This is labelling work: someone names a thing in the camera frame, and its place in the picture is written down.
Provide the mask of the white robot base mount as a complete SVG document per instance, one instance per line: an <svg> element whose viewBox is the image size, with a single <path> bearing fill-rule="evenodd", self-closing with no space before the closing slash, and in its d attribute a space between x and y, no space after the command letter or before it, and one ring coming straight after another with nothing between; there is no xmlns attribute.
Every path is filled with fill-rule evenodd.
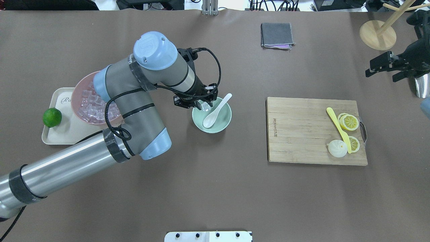
<svg viewBox="0 0 430 242"><path fill-rule="evenodd" d="M165 242L252 242L252 232L249 231L188 231L168 232Z"/></svg>

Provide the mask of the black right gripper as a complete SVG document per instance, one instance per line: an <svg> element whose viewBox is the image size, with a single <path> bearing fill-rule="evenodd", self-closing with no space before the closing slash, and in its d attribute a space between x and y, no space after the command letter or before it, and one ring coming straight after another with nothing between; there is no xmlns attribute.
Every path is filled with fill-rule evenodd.
<svg viewBox="0 0 430 242"><path fill-rule="evenodd" d="M420 78L430 72L430 13L418 10L406 21L414 26L418 39L399 55L387 51L370 60L370 68L365 71L367 78L379 72L399 71L392 76L393 82L397 82L404 78Z"/></svg>

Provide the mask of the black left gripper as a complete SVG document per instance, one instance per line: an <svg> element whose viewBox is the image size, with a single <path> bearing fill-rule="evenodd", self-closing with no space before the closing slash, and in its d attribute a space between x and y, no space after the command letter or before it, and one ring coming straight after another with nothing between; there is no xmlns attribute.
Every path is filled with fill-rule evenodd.
<svg viewBox="0 0 430 242"><path fill-rule="evenodd" d="M218 85L210 84L208 86L204 85L203 82L198 78L195 69L194 61L198 58L198 52L207 51L209 52L219 64L219 61L215 54L207 48L179 48L178 52L181 57L186 61L189 66L189 70L187 71L187 77L182 81L182 84L185 84L185 90L176 90L174 93L174 105L182 107L182 108L198 108L202 109L202 104L199 104L198 101L202 101L203 103L209 104L210 107L213 106L212 101L217 98L218 95Z"/></svg>

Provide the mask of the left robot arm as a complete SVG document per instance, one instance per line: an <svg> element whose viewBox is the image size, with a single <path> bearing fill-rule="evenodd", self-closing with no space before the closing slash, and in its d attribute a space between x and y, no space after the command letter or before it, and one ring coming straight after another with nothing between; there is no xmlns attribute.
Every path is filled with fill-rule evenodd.
<svg viewBox="0 0 430 242"><path fill-rule="evenodd" d="M147 32L128 57L97 72L95 91L107 106L117 105L123 123L118 127L107 123L95 135L2 176L1 221L113 164L135 155L149 160L169 150L170 136L149 93L174 92L174 104L186 109L201 109L199 101L212 105L220 81L210 85L200 81L193 63L200 51L208 49L176 48L162 33Z"/></svg>

